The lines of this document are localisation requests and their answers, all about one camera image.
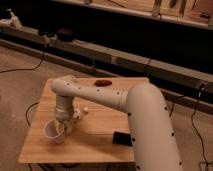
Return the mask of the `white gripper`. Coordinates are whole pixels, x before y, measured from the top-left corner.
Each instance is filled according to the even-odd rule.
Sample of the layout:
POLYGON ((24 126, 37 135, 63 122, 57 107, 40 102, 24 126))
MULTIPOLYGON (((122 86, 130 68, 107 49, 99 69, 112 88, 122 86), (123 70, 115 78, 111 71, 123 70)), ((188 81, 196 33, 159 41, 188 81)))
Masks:
POLYGON ((56 96, 56 105, 55 105, 55 117, 59 121, 56 121, 56 130, 58 132, 62 132, 66 128, 66 134, 70 135, 74 121, 71 120, 74 114, 74 107, 73 107, 73 97, 69 96, 56 96))

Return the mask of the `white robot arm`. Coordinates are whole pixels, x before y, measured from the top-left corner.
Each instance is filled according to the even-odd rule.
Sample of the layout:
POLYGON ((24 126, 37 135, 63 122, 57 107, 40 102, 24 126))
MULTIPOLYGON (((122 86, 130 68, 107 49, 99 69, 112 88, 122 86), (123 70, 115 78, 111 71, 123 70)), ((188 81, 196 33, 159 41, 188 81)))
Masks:
POLYGON ((139 83, 119 91, 80 85, 72 76, 64 76, 52 81, 51 90, 59 122, 72 118, 75 97, 126 113, 137 171, 183 171, 166 102, 155 85, 139 83))

